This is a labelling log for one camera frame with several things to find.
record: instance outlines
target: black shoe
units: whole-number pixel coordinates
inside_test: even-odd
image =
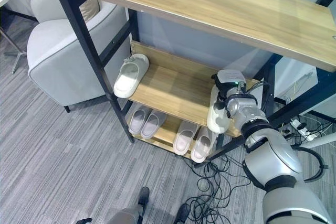
[[[141,188],[141,191],[139,194],[139,201],[138,201],[138,204],[143,207],[142,215],[144,215],[145,213],[145,209],[146,209],[146,205],[148,201],[149,201],[149,188],[145,186]]]
[[[190,213],[190,206],[186,203],[182,204],[179,208],[179,210],[177,211],[177,215],[176,215],[176,219],[174,221],[174,224],[175,223],[178,223],[178,222],[182,222],[184,223],[188,216],[189,216],[189,213]]]

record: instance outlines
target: wooden shelf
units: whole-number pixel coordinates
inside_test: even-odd
[[[130,100],[206,127],[211,75],[218,70],[135,41],[132,52],[145,54],[150,67]],[[248,88],[256,82],[247,80]],[[237,137],[240,132],[231,121],[225,134]]]
[[[157,147],[174,153],[173,144],[175,140],[175,135],[180,127],[181,121],[181,119],[169,115],[153,138],[144,139],[140,135],[135,135],[134,137],[146,143],[155,145]],[[184,155],[185,157],[190,158],[190,151],[193,148],[194,143],[195,141],[193,141],[193,143],[190,145],[189,151]]]
[[[336,26],[306,0],[104,0],[336,71]]]

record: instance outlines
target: floor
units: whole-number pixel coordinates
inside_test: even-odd
[[[37,23],[14,17],[4,26],[25,49]],[[5,40],[0,42],[0,150],[2,223],[75,223],[93,218],[105,223],[118,210],[137,201],[142,186],[150,188],[144,223],[172,223],[181,203],[200,195],[198,177],[175,154],[136,141],[130,144],[105,99],[70,106],[68,114],[28,78],[25,58],[14,75],[14,57]],[[310,119],[309,123],[318,125]],[[335,131],[330,127],[328,132]],[[336,148],[317,147],[330,166],[325,176],[309,187],[321,198],[336,222]],[[230,155],[242,161],[243,148]],[[317,167],[300,154],[305,175]],[[243,174],[231,164],[232,174]],[[231,185],[243,183],[227,176]],[[253,185],[233,191],[221,211],[231,223],[262,223],[264,192]]]

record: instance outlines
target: white slipper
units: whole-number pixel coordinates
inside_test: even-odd
[[[128,98],[133,95],[148,67],[149,60],[145,55],[135,54],[124,59],[114,83],[114,94],[120,98]]]
[[[178,132],[173,144],[173,149],[176,154],[184,155],[187,153],[190,143],[192,142],[197,132],[197,129],[197,124],[182,121],[180,127],[178,128]]]
[[[141,136],[144,139],[152,138],[166,118],[167,115],[165,113],[158,110],[152,110],[141,130]]]
[[[197,135],[196,144],[191,150],[190,156],[196,163],[202,163],[210,154],[216,141],[217,134],[211,132],[208,128],[202,127]]]
[[[151,111],[151,108],[144,105],[139,106],[132,115],[130,126],[128,127],[129,132],[134,135],[139,134]]]
[[[222,134],[227,131],[230,126],[230,119],[227,117],[225,109],[215,109],[214,104],[217,101],[219,90],[216,85],[211,89],[210,106],[206,125],[208,128],[217,134]]]

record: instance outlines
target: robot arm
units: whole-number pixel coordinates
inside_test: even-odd
[[[246,92],[243,75],[221,70],[214,79],[219,89],[216,106],[226,108],[246,141],[244,171],[255,186],[266,191],[264,223],[332,223],[320,199],[303,181],[302,166],[291,146]]]

